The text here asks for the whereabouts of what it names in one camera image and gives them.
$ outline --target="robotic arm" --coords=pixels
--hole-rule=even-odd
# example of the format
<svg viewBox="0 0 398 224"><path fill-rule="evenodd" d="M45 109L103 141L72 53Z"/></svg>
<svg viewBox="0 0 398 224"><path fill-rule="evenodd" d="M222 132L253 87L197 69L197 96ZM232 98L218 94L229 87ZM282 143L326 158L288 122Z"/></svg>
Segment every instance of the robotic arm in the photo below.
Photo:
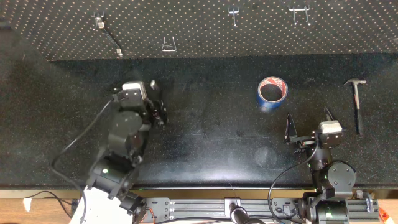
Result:
<svg viewBox="0 0 398 224"><path fill-rule="evenodd" d="M142 82L128 82L113 97L118 108L111 123L108 146L93 165L85 189L89 195L85 223L97 223L101 215L107 218L113 215L115 220L123 216L128 220L126 223L132 219L134 224L186 219L236 224L264 224L273 220L282 223L378 220L377 201L370 197L348 200L355 184L355 170L343 161L332 159L331 150L342 142L343 128L327 108L326 121L311 136L298 137L292 116L287 115L284 143L298 144L297 152L307 154L315 192L307 192L302 198L272 200L171 200L142 198L129 191L138 176L149 130L167 123L161 89L155 81L148 92ZM71 223L78 223L82 207L80 203Z"/></svg>

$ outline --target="hammer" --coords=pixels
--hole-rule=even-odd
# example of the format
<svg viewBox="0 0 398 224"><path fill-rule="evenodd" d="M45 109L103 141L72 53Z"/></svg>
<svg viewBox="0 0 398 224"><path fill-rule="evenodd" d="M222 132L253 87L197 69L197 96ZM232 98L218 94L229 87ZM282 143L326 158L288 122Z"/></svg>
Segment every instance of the hammer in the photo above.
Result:
<svg viewBox="0 0 398 224"><path fill-rule="evenodd" d="M355 105L356 105L356 125L357 125L357 131L359 135L363 135L363 123L362 123L362 116L361 112L359 111L359 96L358 96L358 84L365 84L366 80L359 80L357 78L352 78L348 80L345 84L347 83L353 83L354 86L354 98L355 98Z"/></svg>

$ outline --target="black table surface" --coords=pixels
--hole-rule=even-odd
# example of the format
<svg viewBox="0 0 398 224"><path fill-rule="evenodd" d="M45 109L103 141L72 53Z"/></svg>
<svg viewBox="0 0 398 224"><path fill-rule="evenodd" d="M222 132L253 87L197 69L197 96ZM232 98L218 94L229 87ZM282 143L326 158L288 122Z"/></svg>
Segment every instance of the black table surface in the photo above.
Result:
<svg viewBox="0 0 398 224"><path fill-rule="evenodd" d="M286 55L272 57L89 60L46 62L14 43L0 52L0 187L70 189L51 173L50 160L80 134L131 80L158 81L169 123L154 129L135 189L268 188L286 168L305 159L282 144L286 114L299 136L325 120L325 106L346 128L333 150L357 170L356 187L397 188L398 55ZM268 76L283 78L289 94L271 113L258 107L256 91ZM364 78L359 100L364 136L355 131L350 78ZM84 184L112 115L66 154L59 168ZM310 171L287 173L280 188L312 186Z"/></svg>

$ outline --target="blue tape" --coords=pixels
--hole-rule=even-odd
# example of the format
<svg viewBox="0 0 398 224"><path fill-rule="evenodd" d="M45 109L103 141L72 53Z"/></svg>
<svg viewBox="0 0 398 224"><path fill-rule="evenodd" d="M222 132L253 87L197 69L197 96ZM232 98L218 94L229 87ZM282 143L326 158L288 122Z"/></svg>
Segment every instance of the blue tape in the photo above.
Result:
<svg viewBox="0 0 398 224"><path fill-rule="evenodd" d="M279 87L282 92L282 98L277 101L266 100L265 97L261 95L261 91L260 91L261 88L265 85L276 85L277 87ZM260 84L257 88L257 100L261 106L266 107L266 108L277 108L278 106L280 106L283 103L286 96L287 96L286 82L279 77L267 77L260 82Z"/></svg>

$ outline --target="pegboard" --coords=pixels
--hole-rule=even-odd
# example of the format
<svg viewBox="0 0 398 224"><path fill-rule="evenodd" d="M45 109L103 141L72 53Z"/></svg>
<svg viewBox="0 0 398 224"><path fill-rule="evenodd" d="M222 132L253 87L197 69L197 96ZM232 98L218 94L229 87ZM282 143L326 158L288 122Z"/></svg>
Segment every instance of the pegboard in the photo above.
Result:
<svg viewBox="0 0 398 224"><path fill-rule="evenodd" d="M11 27L47 60L398 52L398 1L3 0ZM308 7L294 14L289 7ZM233 15L231 9L239 8ZM162 44L177 51L163 52Z"/></svg>

